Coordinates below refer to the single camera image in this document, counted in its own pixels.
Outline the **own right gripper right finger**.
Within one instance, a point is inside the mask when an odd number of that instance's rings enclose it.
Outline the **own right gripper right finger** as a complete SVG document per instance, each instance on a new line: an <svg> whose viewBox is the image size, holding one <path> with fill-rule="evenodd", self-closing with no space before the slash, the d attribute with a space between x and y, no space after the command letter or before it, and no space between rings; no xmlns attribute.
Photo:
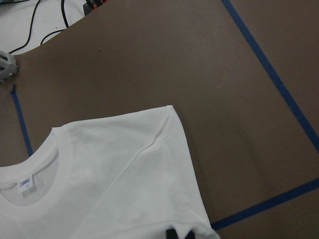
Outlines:
<svg viewBox="0 0 319 239"><path fill-rule="evenodd" d="M195 233L193 231L190 231L184 239L196 239Z"/></svg>

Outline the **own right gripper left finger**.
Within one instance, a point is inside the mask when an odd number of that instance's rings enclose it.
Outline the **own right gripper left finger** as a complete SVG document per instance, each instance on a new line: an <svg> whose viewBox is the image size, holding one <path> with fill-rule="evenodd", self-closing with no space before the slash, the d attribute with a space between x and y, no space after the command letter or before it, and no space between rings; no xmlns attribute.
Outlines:
<svg viewBox="0 0 319 239"><path fill-rule="evenodd" d="M175 229L167 229L165 232L166 239L178 239L178 235Z"/></svg>

